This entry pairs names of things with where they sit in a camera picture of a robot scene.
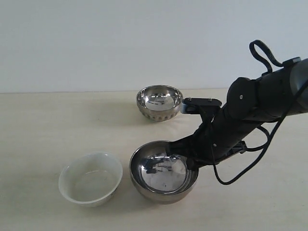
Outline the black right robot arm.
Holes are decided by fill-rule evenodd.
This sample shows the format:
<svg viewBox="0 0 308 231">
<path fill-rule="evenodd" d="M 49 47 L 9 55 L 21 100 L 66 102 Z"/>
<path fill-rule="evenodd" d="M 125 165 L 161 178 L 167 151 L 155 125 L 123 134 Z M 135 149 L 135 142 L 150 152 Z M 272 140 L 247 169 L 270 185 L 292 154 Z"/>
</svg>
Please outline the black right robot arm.
<svg viewBox="0 0 308 231">
<path fill-rule="evenodd" d="M 194 134 L 172 141 L 167 154 L 182 155 L 198 167 L 219 163 L 244 152 L 243 138 L 264 123 L 290 115 L 307 113 L 308 91 L 293 102 L 295 94 L 308 79 L 304 59 L 257 79 L 237 78 L 230 86 L 225 104 L 217 99 L 186 98 L 183 114 L 199 114 L 202 123 Z"/>
</svg>

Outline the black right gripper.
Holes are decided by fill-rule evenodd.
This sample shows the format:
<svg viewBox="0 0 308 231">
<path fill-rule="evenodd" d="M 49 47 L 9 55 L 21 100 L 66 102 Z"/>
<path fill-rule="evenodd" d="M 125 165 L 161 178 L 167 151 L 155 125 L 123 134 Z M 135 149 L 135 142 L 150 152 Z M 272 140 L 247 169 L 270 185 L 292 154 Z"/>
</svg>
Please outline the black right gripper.
<svg viewBox="0 0 308 231">
<path fill-rule="evenodd" d="M 226 113 L 200 113 L 199 116 L 202 123 L 193 134 L 169 142 L 169 154 L 186 157 L 189 168 L 200 168 L 245 152 L 247 119 L 235 119 Z"/>
</svg>

